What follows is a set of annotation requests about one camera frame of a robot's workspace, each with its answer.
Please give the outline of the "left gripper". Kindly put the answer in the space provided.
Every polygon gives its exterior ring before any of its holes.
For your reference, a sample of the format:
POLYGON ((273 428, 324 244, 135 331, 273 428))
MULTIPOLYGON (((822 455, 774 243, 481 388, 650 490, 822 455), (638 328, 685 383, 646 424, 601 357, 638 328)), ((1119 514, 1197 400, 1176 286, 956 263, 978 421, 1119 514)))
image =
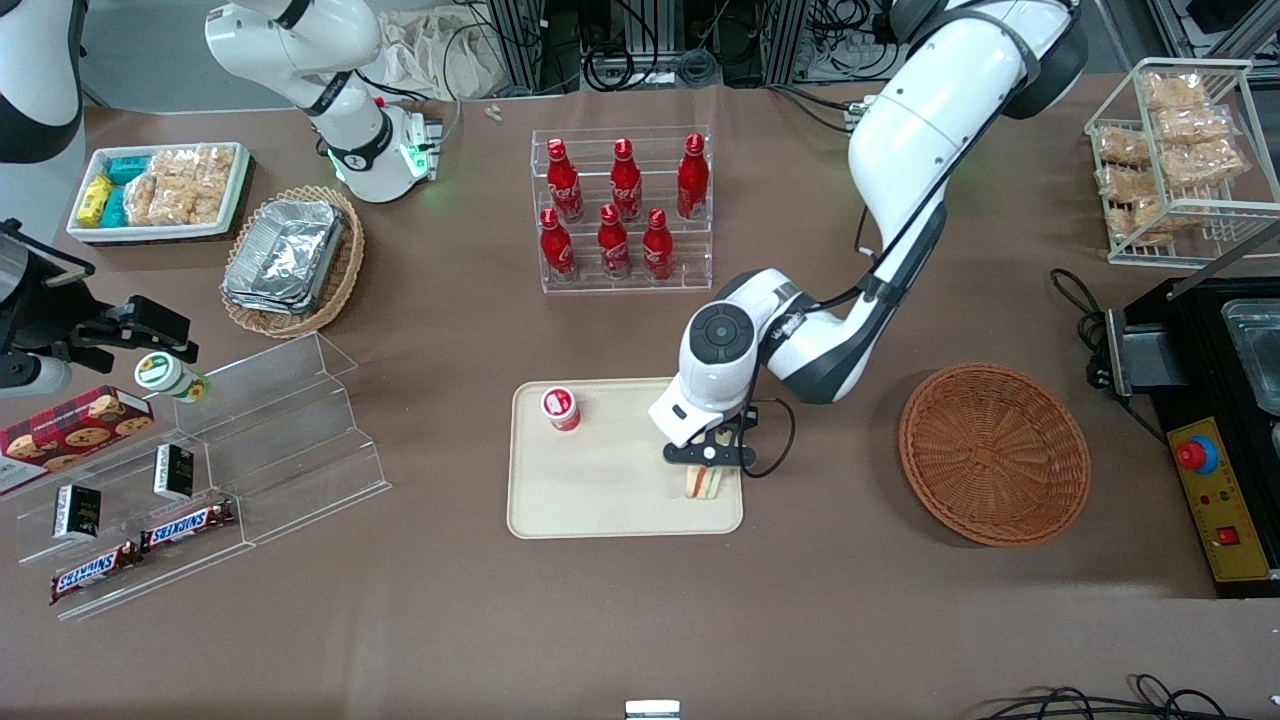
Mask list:
POLYGON ((708 468, 703 442, 691 442, 710 429, 713 468, 750 468, 756 452, 746 441, 759 420, 759 407, 746 404, 748 378, 676 374, 648 407, 648 418, 668 442, 663 459, 671 465, 708 468))

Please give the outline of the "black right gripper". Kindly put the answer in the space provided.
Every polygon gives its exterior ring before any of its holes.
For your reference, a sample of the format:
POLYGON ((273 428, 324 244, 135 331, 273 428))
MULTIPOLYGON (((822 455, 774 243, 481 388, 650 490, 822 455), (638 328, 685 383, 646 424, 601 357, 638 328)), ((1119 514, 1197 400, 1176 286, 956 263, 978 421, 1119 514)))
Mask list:
POLYGON ((116 309, 122 329, 78 329, 101 313, 86 279, 96 266, 27 236, 18 220, 3 222, 3 354, 65 355, 74 341, 74 363, 114 366, 106 350, 147 350, 183 363, 198 360, 198 345, 188 340, 189 319, 169 307, 132 296, 116 309))

